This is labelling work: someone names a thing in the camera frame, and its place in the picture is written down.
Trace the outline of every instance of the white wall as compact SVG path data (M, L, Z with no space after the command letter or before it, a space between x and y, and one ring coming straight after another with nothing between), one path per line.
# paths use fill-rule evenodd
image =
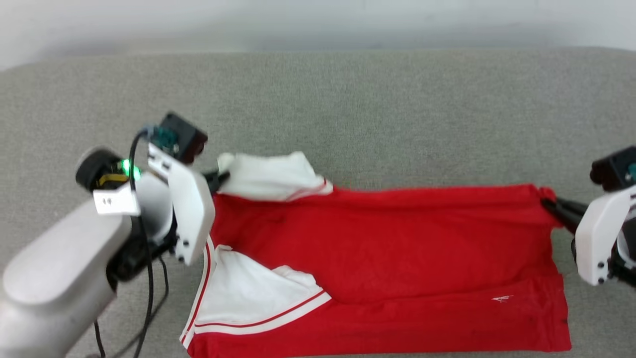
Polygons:
M0 3L0 69L70 55L555 45L636 50L636 0Z

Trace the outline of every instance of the white trim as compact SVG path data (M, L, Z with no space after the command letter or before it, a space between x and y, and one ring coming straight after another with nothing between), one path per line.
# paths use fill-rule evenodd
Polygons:
M325 303L331 300L331 296L324 292L320 296L317 296L313 300L307 302L303 306L298 307L297 309L286 313L276 319L267 321L263 324L258 324L255 326L248 327L232 327L232 326L222 326L217 324L211 324L209 326L197 327L196 324L190 331L194 331L195 334L199 333L226 333L226 334L234 334L234 335L243 335L243 334L254 334L254 333L262 333L271 331L272 329L282 327L294 320L299 319L300 317L310 313L316 308L324 305Z
M194 304L192 305L192 309L190 310L190 316L188 317L188 320L186 321L186 327L183 329L183 333L181 333L180 337L179 337L179 341L183 341L183 346L186 347L186 349L188 349L188 346L190 346L190 342L192 341L192 338L194 337L194 333L195 333L195 323L193 321L194 319L194 315L195 315L195 310L197 309L197 304L199 302L199 298L201 297L201 295L203 294L203 288L204 288L204 284L205 284L205 276L207 275L207 266L209 265L209 262L207 260L207 254L210 255L210 257L212 257L212 254L210 253L210 247L212 245L212 238L210 238L210 236L208 236L207 238L207 244L208 246L205 248L208 252L203 255L203 274L201 275L201 282L199 283L199 287L197 290L197 294L195 296L195 300L194 300ZM190 325L190 322L192 322L192 327L190 327L190 330L188 330L188 326Z

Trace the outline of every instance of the folded garment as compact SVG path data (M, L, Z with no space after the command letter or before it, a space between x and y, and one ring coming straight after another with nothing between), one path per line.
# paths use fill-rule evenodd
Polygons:
M302 153L222 155L193 358L571 348L547 188L334 188Z

